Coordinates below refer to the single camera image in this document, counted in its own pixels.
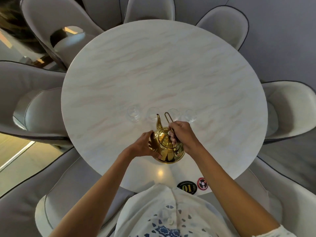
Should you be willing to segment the person's left hand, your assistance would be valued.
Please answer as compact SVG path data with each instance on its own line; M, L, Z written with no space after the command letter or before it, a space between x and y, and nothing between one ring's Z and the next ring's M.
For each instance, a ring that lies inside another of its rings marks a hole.
M149 139L144 139L143 134L130 146L128 146L122 154L130 159L142 156L152 156L156 159L161 159L162 156L149 148Z

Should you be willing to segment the person's right hand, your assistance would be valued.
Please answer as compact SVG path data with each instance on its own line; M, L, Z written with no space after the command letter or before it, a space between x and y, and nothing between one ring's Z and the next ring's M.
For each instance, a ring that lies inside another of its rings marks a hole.
M188 122L185 122L184 144L185 144L185 147L183 147L184 151L191 157L193 157L197 148L201 145Z

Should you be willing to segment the golden metal teapot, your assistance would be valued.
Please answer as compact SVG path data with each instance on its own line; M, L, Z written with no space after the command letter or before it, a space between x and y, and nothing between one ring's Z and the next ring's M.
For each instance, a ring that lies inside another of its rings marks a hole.
M160 115L157 114L156 131L150 135L148 146L161 156L156 160L164 164L176 163L185 154L183 144L177 137L176 143L173 144L170 131L174 133L174 129L162 126Z

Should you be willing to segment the person's left forearm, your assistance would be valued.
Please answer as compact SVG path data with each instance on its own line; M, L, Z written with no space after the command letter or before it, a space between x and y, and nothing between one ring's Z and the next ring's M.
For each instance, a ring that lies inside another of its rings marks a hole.
M124 149L109 170L62 218L49 237L97 237L133 158L135 155L131 146Z

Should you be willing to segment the person's right forearm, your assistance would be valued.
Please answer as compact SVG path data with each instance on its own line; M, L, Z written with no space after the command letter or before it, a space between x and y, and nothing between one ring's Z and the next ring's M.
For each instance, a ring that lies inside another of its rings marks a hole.
M223 170L200 142L190 145L186 152L194 159L241 237L259 236L280 227L274 217Z

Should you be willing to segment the black oval sticker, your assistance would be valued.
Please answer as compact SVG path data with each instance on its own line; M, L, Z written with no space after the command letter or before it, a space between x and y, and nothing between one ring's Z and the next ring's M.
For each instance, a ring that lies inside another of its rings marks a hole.
M185 191L188 194L194 195L197 192L197 184L192 181L183 181L177 184L177 188Z

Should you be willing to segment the red round sticker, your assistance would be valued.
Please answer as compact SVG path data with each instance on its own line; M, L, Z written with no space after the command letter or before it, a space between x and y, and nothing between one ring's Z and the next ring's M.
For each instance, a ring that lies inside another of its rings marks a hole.
M201 177L197 180L197 187L202 190L202 191L205 191L207 190L208 188L208 183L206 181L205 178Z

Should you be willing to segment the white blue patterned shirt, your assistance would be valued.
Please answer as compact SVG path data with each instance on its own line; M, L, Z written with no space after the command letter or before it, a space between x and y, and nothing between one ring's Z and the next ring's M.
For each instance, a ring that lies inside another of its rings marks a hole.
M157 184L123 207L114 237L235 237L209 202Z

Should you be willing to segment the grey upholstered chair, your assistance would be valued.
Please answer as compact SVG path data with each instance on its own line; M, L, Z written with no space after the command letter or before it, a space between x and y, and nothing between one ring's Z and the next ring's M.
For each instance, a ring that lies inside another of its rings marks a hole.
M292 139L316 129L316 90L292 80L261 83L268 106L263 145Z
M196 26L220 37L237 51L242 47L249 32L247 16L237 8L227 5L212 8Z
M65 75L0 61L0 133L56 146L72 145L61 112Z
M0 197L0 237L47 237L101 177L71 148ZM316 195L257 157L235 180L297 237L316 237Z
M104 31L123 23L120 0L82 0L90 18Z
M21 0L20 8L38 41L65 70L86 44L104 32L75 0ZM65 27L78 27L82 32L53 46L51 35Z
M176 20L174 0L128 0L124 24L138 20Z

